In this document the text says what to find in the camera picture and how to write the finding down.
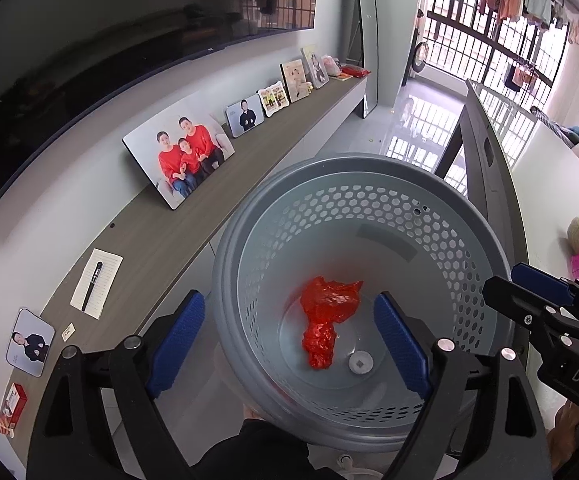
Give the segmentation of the right hand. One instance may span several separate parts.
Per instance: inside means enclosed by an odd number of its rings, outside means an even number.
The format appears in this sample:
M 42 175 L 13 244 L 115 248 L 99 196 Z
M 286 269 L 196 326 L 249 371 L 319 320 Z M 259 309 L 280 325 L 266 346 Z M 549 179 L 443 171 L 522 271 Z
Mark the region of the right hand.
M 567 401 L 547 433 L 554 479 L 579 479 L 579 406 Z

